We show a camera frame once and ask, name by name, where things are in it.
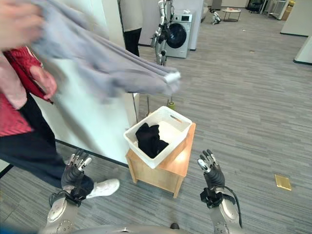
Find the dark pants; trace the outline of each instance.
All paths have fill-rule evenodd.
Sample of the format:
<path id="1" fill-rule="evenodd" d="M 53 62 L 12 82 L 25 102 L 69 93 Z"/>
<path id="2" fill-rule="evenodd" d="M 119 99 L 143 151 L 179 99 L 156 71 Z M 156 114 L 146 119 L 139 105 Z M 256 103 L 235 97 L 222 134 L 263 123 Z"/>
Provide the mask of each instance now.
<path id="1" fill-rule="evenodd" d="M 27 102 L 19 112 L 34 130 L 25 134 L 0 137 L 0 159 L 31 172 L 54 187 L 61 188 L 65 163 L 57 154 L 55 136 L 51 128 L 30 94 L 27 94 Z M 89 194 L 94 183 L 85 176 L 82 186 Z"/>
<path id="2" fill-rule="evenodd" d="M 138 41 L 140 40 L 142 28 L 124 32 L 123 36 L 125 39 L 126 50 L 132 54 L 139 56 L 138 53 Z"/>

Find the white sneaker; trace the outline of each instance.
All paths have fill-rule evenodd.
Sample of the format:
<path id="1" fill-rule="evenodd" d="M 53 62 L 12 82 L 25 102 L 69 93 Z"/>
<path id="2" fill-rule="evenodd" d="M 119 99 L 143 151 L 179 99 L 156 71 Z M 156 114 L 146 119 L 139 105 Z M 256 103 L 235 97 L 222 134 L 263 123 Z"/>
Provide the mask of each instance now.
<path id="1" fill-rule="evenodd" d="M 119 186 L 118 179 L 108 179 L 101 183 L 94 183 L 94 189 L 87 195 L 87 199 L 96 196 L 110 196 L 118 190 Z"/>

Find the round table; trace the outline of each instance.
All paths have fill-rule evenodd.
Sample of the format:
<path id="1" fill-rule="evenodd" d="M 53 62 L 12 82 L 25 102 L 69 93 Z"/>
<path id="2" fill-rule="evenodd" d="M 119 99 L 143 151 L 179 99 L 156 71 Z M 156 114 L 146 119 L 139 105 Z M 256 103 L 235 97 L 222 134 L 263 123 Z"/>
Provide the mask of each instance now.
<path id="1" fill-rule="evenodd" d="M 234 10 L 234 9 L 232 9 L 232 10 L 230 10 L 230 9 L 222 9 L 222 11 L 225 12 L 224 19 L 223 19 L 223 21 L 225 21 L 225 22 L 237 22 L 239 20 L 240 13 L 242 12 L 242 10 Z M 230 18 L 231 13 L 239 13 L 238 14 L 238 18 L 237 19 Z"/>

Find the washing machine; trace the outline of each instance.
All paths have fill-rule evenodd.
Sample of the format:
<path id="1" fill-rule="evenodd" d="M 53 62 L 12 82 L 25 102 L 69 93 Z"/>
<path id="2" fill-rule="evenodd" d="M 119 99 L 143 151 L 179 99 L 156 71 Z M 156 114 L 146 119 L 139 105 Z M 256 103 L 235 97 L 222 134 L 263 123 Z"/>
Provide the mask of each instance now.
<path id="1" fill-rule="evenodd" d="M 192 14 L 175 13 L 169 25 L 170 35 L 166 43 L 167 56 L 186 58 L 191 36 Z"/>

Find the gray carpet floor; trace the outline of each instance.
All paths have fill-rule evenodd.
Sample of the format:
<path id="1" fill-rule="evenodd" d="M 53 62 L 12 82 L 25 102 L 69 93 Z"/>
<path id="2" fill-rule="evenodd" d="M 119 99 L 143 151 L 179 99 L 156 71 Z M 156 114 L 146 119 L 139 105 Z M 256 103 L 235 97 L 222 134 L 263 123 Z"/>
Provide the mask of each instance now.
<path id="1" fill-rule="evenodd" d="M 242 12 L 239 22 L 202 23 L 197 50 L 187 59 L 168 58 L 182 73 L 176 110 L 197 123 L 189 172 L 177 199 L 143 182 L 127 168 L 94 158 L 87 174 L 95 181 L 117 177 L 110 197 L 85 201 L 77 228 L 105 224 L 178 222 L 193 234 L 213 233 L 199 194 L 205 186 L 196 159 L 211 149 L 226 183 L 238 195 L 246 233 L 312 233 L 312 67 L 292 62 L 306 38 L 281 35 L 282 21 Z M 151 48 L 141 47 L 153 61 Z M 167 97 L 152 96 L 151 110 Z M 140 97 L 140 118 L 147 113 Z M 58 145 L 69 156 L 74 149 Z M 277 188 L 287 176 L 292 191 Z M 55 189 L 13 168 L 0 180 L 0 223 L 23 229 L 45 225 L 48 196 Z"/>

